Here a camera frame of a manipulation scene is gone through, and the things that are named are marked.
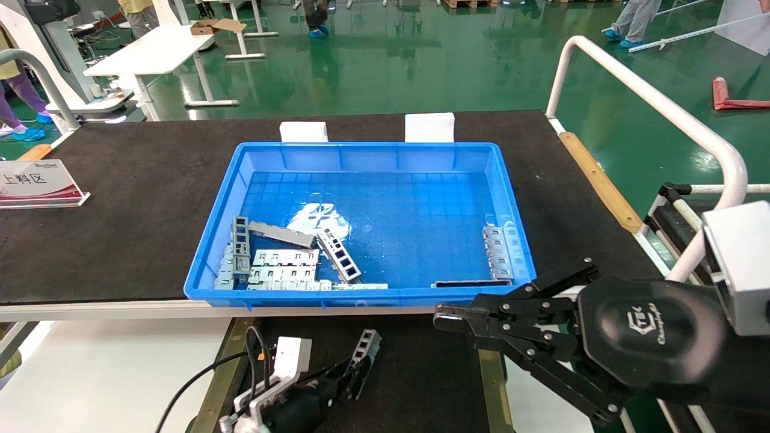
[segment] metal bracket with square holes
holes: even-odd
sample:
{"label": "metal bracket with square holes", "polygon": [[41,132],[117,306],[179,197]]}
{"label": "metal bracket with square holes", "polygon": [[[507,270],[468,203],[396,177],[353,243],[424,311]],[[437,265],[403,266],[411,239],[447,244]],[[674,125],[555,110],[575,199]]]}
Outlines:
{"label": "metal bracket with square holes", "polygon": [[493,280],[513,280],[514,269],[511,266],[511,256],[500,227],[484,228],[484,246],[487,248],[487,260]]}

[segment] white foam block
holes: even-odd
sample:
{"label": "white foam block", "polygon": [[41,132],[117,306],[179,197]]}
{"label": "white foam block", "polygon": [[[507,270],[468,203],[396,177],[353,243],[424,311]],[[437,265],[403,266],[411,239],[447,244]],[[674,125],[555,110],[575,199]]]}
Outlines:
{"label": "white foam block", "polygon": [[454,143],[454,113],[407,114],[407,143]]}
{"label": "white foam block", "polygon": [[282,122],[281,141],[284,143],[326,143],[326,122]]}

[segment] black cable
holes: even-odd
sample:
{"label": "black cable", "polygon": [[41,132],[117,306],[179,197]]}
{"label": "black cable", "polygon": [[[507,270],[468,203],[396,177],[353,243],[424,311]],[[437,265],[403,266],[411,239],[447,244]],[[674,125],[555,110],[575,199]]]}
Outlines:
{"label": "black cable", "polygon": [[239,354],[230,355],[228,357],[224,357],[220,359],[219,361],[215,362],[214,364],[211,364],[210,366],[202,369],[198,374],[195,376],[192,376],[190,380],[188,380],[182,387],[179,389],[179,391],[174,394],[174,397],[169,402],[169,405],[166,406],[166,410],[163,412],[163,416],[160,418],[160,422],[158,423],[158,428],[155,429],[155,433],[160,433],[160,429],[163,428],[163,424],[166,422],[166,418],[169,417],[169,413],[171,412],[171,408],[174,407],[174,404],[177,400],[179,400],[179,397],[182,396],[182,393],[184,391],[187,391],[187,388],[190,387],[191,384],[193,384],[195,381],[200,379],[204,374],[208,373],[209,371],[219,367],[222,364],[225,364],[226,362],[232,361],[233,359],[238,359],[239,357],[245,357],[248,356],[246,352],[241,352]]}
{"label": "black cable", "polygon": [[[256,365],[256,356],[253,356],[253,353],[251,352],[251,343],[249,342],[249,332],[253,332],[254,335],[256,335],[256,339],[259,342],[259,347],[262,349],[262,353],[264,354],[265,361],[263,362],[263,377],[265,380],[265,391],[270,389],[270,376],[273,374],[273,366],[270,362],[270,351],[268,350],[267,344],[265,344],[265,338],[262,336],[262,333],[259,332],[259,329],[257,329],[254,326],[249,326],[246,329],[246,351],[249,352],[249,358],[253,358],[254,365]],[[256,367],[252,366],[252,374],[251,374],[251,392],[249,393],[249,400],[254,399],[254,394],[256,393],[256,379],[254,378],[254,372],[256,371]]]}

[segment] gray metal part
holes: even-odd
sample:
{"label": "gray metal part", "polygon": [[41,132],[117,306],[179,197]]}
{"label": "gray metal part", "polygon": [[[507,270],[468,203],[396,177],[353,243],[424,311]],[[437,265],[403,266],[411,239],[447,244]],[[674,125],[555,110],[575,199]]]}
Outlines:
{"label": "gray metal part", "polygon": [[484,228],[484,246],[493,280],[513,280],[514,270],[508,253],[507,240],[502,228]]}
{"label": "gray metal part", "polygon": [[282,227],[271,226],[269,224],[252,221],[249,224],[249,230],[258,237],[285,243],[292,247],[311,250],[316,246],[316,238],[312,235],[300,233],[298,231],[284,229]]}
{"label": "gray metal part", "polygon": [[248,257],[234,257],[233,261],[233,273],[235,275],[238,274],[249,274],[249,270],[251,269],[251,266],[249,265],[249,258]]}
{"label": "gray metal part", "polygon": [[335,283],[335,284],[332,284],[332,290],[379,290],[379,289],[387,289],[387,283],[369,283],[369,284]]}
{"label": "gray metal part", "polygon": [[249,290],[332,290],[332,282],[321,281],[269,281],[262,284],[249,284]]}
{"label": "gray metal part", "polygon": [[260,285],[271,281],[302,283],[316,280],[317,267],[313,266],[255,266],[251,268],[249,283]]}
{"label": "gray metal part", "polygon": [[[353,356],[350,357],[350,366],[352,367],[355,364],[358,364],[365,357],[368,357],[371,364],[374,365],[374,358],[377,357],[377,352],[380,351],[380,342],[382,340],[382,337],[376,329],[364,329],[361,333],[361,338],[358,339],[356,348],[353,350]],[[355,396],[355,400],[358,400],[358,397],[361,395],[361,391],[363,391],[363,386],[366,384],[368,377],[369,375],[367,373],[367,375],[361,379],[361,388],[358,395]]]}
{"label": "gray metal part", "polygon": [[249,248],[249,231],[246,224],[249,220],[245,216],[233,217],[233,255],[235,257],[245,257],[248,273],[248,263],[251,261],[251,250]]}
{"label": "gray metal part", "polygon": [[320,250],[257,250],[254,266],[317,266]]}
{"label": "gray metal part", "polygon": [[337,271],[337,276],[340,277],[340,280],[347,284],[359,282],[361,271],[350,254],[347,253],[345,246],[334,236],[331,230],[326,229],[318,233],[317,237],[318,244],[321,246],[324,255],[329,259],[334,270]]}
{"label": "gray metal part", "polygon": [[233,274],[233,245],[227,244],[225,253],[219,261],[219,273],[214,280],[215,290],[232,290],[235,288],[235,275]]}

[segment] cardboard box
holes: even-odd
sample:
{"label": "cardboard box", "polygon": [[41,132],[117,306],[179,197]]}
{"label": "cardboard box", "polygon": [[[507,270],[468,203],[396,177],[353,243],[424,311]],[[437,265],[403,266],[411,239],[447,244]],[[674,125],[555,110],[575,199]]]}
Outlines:
{"label": "cardboard box", "polygon": [[190,27],[190,33],[194,35],[213,35],[219,30],[241,33],[245,28],[246,24],[234,19],[202,19]]}

